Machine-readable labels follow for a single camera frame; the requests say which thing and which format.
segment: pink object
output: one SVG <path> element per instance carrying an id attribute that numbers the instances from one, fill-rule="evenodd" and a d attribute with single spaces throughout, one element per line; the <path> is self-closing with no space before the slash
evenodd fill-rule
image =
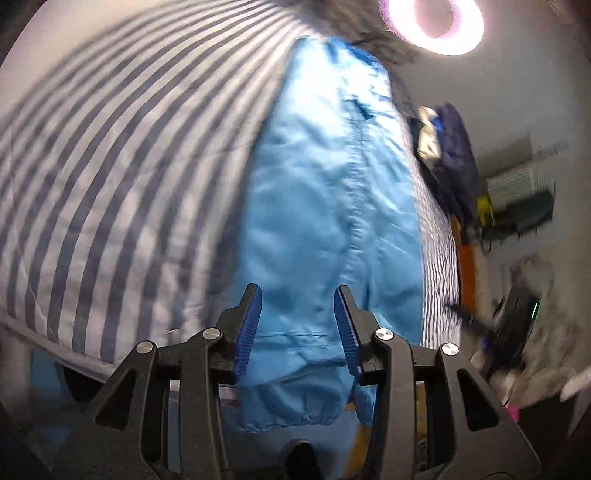
<path id="1" fill-rule="evenodd" d="M 439 38 L 427 35 L 417 23 L 416 0 L 380 0 L 386 26 L 403 40 L 441 55 L 463 55 L 482 40 L 484 20 L 474 0 L 449 0 L 453 11 L 451 29 Z"/>
<path id="2" fill-rule="evenodd" d="M 509 412 L 509 416 L 513 419 L 513 421 L 515 423 L 519 423 L 519 408 L 512 407 L 510 405 L 505 408 L 507 409 L 507 412 Z"/>

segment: striped fabric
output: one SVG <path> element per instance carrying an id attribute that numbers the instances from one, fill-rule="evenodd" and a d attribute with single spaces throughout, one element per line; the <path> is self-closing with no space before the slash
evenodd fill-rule
<path id="1" fill-rule="evenodd" d="M 272 0 L 176 0 L 61 61 L 0 125 L 5 310 L 107 364 L 143 339 L 181 342 L 215 322 L 251 145 L 291 46 L 310 33 Z M 433 239 L 432 345 L 449 339 L 438 315 L 457 288 L 455 253 L 448 221 L 413 175 Z"/>

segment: yellow object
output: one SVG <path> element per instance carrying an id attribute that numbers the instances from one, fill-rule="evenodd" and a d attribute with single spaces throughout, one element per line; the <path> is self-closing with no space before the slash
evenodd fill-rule
<path id="1" fill-rule="evenodd" d="M 488 197 L 488 195 L 478 197 L 476 200 L 476 208 L 478 210 L 478 216 L 480 217 L 481 225 L 487 225 L 487 215 L 491 218 L 492 224 L 495 224 L 495 216 L 492 213 L 491 199 Z"/>

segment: bed sheet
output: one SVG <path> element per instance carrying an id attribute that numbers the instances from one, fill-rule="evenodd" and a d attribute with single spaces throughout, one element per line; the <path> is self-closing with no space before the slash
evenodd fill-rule
<path id="1" fill-rule="evenodd" d="M 94 3 L 49 0 L 0 69 L 0 322 L 104 379 L 228 306 L 250 149 L 319 33 L 271 0 Z M 459 341 L 456 254 L 406 148 L 435 347 Z"/>

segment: dark blue clothing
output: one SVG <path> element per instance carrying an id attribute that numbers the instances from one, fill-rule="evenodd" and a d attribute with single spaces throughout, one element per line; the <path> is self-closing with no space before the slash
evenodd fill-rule
<path id="1" fill-rule="evenodd" d="M 436 112 L 440 120 L 436 127 L 441 158 L 435 163 L 433 175 L 439 182 L 442 207 L 465 228 L 478 218 L 478 169 L 460 113 L 451 103 L 437 107 Z"/>

